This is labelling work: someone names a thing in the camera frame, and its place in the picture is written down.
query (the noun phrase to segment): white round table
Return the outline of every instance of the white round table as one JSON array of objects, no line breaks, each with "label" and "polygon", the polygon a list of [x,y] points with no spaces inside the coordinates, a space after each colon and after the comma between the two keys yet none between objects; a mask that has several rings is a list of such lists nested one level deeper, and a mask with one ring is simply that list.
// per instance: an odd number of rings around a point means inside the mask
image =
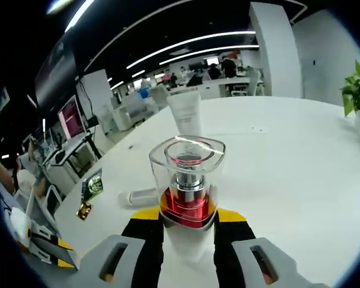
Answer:
[{"label": "white round table", "polygon": [[[296,260],[305,278],[334,286],[360,256],[360,139],[353,120],[339,106],[279,97],[207,100],[201,111],[205,137],[226,144],[218,206],[245,216],[257,237]],[[67,196],[55,218],[79,258],[122,233],[136,210],[120,208],[118,194],[155,187],[148,153],[177,133],[166,108],[97,162],[85,177],[102,167],[104,191],[85,221],[76,216],[81,183]],[[164,240],[159,286],[218,287],[213,245],[208,249],[200,263],[185,265],[173,261]]]}]

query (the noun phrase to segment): white tube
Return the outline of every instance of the white tube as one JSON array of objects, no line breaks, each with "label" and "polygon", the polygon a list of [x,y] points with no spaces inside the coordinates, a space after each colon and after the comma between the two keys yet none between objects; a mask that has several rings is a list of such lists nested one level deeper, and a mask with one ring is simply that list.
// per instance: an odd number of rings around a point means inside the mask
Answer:
[{"label": "white tube", "polygon": [[197,91],[169,96],[167,102],[181,135],[202,135],[200,120],[201,96]]}]

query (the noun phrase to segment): perfume bottle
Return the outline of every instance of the perfume bottle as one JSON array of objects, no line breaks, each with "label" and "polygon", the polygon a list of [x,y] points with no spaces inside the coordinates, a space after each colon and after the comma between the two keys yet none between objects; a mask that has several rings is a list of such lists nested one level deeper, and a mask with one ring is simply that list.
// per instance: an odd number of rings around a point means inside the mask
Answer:
[{"label": "perfume bottle", "polygon": [[181,256],[200,254],[213,224],[225,149],[217,140],[175,136],[149,154],[164,226]]}]

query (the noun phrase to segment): potted plant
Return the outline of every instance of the potted plant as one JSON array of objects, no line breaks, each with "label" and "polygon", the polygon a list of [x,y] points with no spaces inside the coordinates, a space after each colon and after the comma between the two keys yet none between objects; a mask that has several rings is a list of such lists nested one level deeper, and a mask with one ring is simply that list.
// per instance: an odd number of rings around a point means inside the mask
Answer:
[{"label": "potted plant", "polygon": [[347,116],[351,111],[356,113],[356,129],[360,131],[360,63],[356,62],[356,73],[346,78],[346,85],[341,89],[343,94],[344,112]]}]

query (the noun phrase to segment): black ceiling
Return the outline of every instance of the black ceiling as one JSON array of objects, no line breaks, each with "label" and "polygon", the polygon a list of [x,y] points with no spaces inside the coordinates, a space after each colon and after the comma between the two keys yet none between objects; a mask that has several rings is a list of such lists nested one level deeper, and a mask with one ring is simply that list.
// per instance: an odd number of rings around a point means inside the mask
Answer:
[{"label": "black ceiling", "polygon": [[[50,1],[16,1],[11,3],[8,18],[15,25],[9,26],[0,34],[1,53],[5,62],[1,65],[3,86],[8,88],[10,105],[0,115],[0,149],[8,149],[14,140],[25,137],[40,122],[37,114],[26,101],[26,95],[34,95],[34,79],[43,61],[63,36],[70,37],[74,44],[76,62],[81,72],[91,59],[112,39],[133,23],[150,13],[176,0],[94,0],[75,27],[64,34],[65,27],[84,0],[73,1],[60,13],[46,15]],[[279,4],[284,7],[291,19],[301,9],[300,6],[285,0],[261,1]],[[329,1],[320,4],[307,3],[309,9],[305,17],[321,8]],[[126,66],[158,49],[190,38],[219,32],[242,31],[250,29],[248,17],[250,2],[246,0],[192,0],[168,8],[129,29],[94,61],[86,73],[106,69],[112,84],[128,81],[137,71],[147,72],[158,68],[158,63],[171,56],[162,53],[136,65],[130,70]],[[219,37],[187,45],[191,50],[244,44],[256,39],[247,37]]]}]

